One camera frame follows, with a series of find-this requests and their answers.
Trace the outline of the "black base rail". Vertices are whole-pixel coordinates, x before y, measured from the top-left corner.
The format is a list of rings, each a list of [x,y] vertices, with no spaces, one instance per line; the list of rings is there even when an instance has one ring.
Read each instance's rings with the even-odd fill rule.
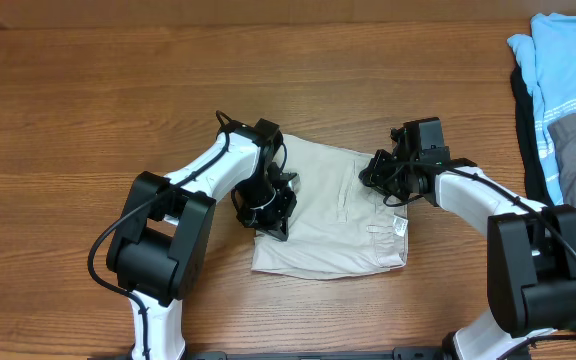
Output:
[[[305,352],[266,354],[227,354],[198,352],[183,355],[182,360],[441,360],[451,359],[438,347],[400,347],[390,351]]]

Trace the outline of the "black garment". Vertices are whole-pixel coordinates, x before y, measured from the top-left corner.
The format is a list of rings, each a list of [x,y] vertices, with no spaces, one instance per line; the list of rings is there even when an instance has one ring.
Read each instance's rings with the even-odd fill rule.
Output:
[[[524,167],[526,195],[531,200],[552,206],[537,149],[533,99],[518,64],[510,74],[510,85],[515,99],[515,128]]]

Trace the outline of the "light blue shirt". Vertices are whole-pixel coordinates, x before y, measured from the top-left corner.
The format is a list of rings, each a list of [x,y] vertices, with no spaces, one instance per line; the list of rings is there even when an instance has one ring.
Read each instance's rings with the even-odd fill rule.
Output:
[[[531,33],[507,39],[532,99],[536,152],[547,194],[564,202],[555,145],[548,126],[576,113],[576,16],[537,14]]]

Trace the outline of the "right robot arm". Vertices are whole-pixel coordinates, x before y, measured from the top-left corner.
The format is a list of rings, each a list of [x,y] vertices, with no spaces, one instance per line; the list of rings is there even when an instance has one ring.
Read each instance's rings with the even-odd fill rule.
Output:
[[[487,240],[488,309],[439,347],[398,347],[396,359],[527,359],[542,341],[576,340],[576,209],[519,196],[466,158],[454,159],[438,118],[406,122],[359,174],[399,205],[425,199]]]

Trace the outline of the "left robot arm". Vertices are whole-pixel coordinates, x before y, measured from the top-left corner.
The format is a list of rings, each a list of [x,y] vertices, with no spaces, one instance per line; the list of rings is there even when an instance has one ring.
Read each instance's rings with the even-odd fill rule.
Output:
[[[182,359],[182,301],[201,272],[217,203],[233,200],[237,220],[271,238],[288,238],[297,176],[274,157],[284,149],[277,124],[224,120],[214,144],[165,176],[144,171],[133,181],[111,237],[106,266],[115,290],[131,303],[131,359]]]

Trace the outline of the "beige khaki shorts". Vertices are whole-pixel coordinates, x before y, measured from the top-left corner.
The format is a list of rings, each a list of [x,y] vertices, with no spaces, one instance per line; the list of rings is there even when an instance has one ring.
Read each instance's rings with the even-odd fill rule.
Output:
[[[371,156],[286,135],[275,156],[299,176],[288,240],[258,232],[251,269],[330,280],[402,268],[408,257],[407,208],[388,207],[359,173]]]

